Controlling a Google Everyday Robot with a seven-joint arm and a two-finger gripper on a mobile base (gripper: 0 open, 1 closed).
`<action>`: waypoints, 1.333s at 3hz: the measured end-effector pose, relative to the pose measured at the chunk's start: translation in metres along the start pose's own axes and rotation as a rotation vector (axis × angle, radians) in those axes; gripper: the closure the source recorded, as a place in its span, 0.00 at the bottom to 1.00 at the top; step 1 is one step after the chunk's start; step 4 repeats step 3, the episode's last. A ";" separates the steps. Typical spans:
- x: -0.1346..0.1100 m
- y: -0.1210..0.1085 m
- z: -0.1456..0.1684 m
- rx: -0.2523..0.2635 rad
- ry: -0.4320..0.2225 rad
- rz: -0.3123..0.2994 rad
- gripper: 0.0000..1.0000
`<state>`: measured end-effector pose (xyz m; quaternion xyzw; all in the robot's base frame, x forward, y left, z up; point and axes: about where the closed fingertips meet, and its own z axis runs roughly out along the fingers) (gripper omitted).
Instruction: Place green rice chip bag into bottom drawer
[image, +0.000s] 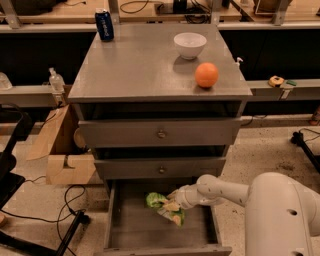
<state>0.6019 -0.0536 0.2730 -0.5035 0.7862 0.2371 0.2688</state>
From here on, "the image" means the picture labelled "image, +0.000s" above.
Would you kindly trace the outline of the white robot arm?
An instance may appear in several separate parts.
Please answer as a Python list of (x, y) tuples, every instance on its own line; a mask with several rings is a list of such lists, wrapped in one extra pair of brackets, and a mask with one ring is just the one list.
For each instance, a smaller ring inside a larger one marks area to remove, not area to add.
[(275, 172), (251, 184), (202, 175), (169, 195), (165, 210), (213, 205), (226, 199), (245, 209), (245, 256), (314, 256), (311, 239), (320, 235), (320, 194)]

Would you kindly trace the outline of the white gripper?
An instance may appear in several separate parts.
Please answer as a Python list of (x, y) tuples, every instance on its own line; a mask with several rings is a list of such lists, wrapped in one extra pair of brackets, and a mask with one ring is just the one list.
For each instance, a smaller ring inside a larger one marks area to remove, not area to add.
[(202, 202), (203, 195), (198, 191), (198, 186), (185, 185), (179, 189), (174, 190), (167, 195), (167, 199), (174, 199), (176, 202), (166, 202), (163, 204), (163, 208), (166, 211), (176, 212), (182, 209), (191, 209)]

